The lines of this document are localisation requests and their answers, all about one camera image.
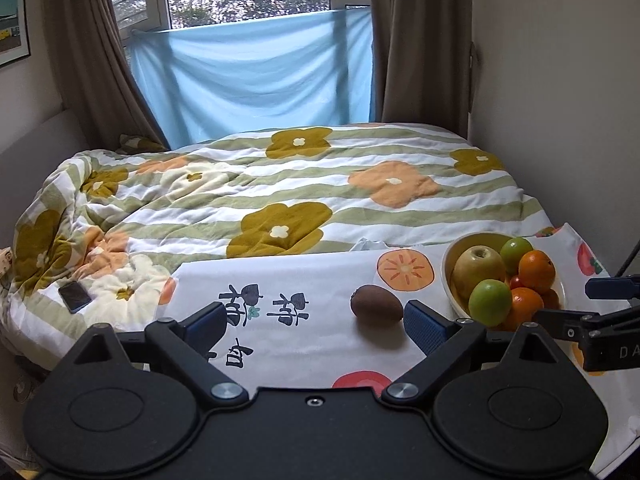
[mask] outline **white bowl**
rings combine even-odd
[[[454,240],[445,251],[444,257],[442,258],[442,267],[440,269],[441,276],[444,277],[444,280],[442,280],[442,286],[444,287],[444,291],[447,293],[449,303],[451,303],[453,310],[455,310],[460,317],[470,316],[467,311],[468,304],[458,295],[456,287],[451,282],[451,273],[453,272],[453,267],[456,265],[456,261],[463,252],[476,245],[491,247],[495,251],[500,252],[502,246],[511,238],[513,238],[513,236],[503,235],[501,233],[473,233],[461,236],[457,240]],[[558,294],[560,308],[564,308],[564,287],[562,286],[562,281],[560,280],[558,273],[556,273],[556,280],[551,288]]]

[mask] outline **headboard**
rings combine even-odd
[[[0,152],[0,248],[13,243],[17,219],[51,172],[87,149],[78,120],[66,110]]]

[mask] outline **curtain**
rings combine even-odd
[[[370,9],[137,32],[131,70],[169,145],[370,120]]]
[[[376,118],[466,137],[471,0],[371,0]]]
[[[130,75],[111,0],[43,0],[43,13],[58,89],[92,148],[115,150],[121,134],[166,145]]]

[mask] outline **triangular cutout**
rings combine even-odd
[[[102,334],[95,334],[91,338],[91,341],[84,346],[80,355],[76,358],[75,363],[77,365],[83,365],[85,363],[101,363],[110,360],[111,352],[109,352],[104,336]]]
[[[527,334],[524,345],[522,345],[520,358],[524,361],[536,361],[539,363],[555,364],[558,362],[542,339],[536,334]]]

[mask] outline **bowl of fruit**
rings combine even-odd
[[[549,257],[525,238],[474,233],[453,241],[442,259],[453,309],[487,327],[514,331],[541,308],[563,308],[564,289]]]

